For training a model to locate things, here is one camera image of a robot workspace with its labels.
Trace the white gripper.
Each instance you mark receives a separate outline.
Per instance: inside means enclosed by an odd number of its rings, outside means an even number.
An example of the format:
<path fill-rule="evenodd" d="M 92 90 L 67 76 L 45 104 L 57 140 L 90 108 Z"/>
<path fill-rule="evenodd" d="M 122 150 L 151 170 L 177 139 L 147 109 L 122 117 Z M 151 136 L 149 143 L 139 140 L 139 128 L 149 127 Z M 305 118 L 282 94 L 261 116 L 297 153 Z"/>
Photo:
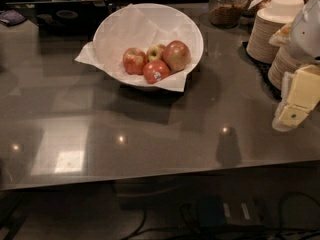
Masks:
<path fill-rule="evenodd" d="M 289 44 L 289 54 L 305 63 L 320 63 L 320 0 L 308 0 L 295 17 L 269 39 L 273 46 Z M 280 132 L 297 128 L 320 102 L 320 67 L 307 65 L 282 80 L 282 100 L 272 127 Z"/>

